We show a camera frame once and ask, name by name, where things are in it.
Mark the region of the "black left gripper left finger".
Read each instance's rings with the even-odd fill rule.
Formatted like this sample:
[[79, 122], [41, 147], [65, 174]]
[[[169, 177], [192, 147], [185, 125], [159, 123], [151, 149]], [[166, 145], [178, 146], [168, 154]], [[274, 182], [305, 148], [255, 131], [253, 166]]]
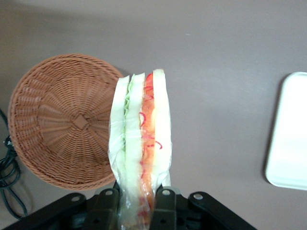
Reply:
[[86, 230], [116, 230], [118, 218], [119, 191], [108, 188], [94, 196], [94, 206], [85, 219]]

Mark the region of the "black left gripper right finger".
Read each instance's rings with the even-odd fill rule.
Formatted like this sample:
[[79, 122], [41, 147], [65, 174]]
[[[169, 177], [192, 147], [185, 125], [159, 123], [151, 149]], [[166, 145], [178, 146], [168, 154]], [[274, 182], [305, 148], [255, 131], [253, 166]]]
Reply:
[[156, 204], [152, 217], [153, 230], [175, 230], [177, 227], [176, 193], [169, 188], [161, 188], [156, 194]]

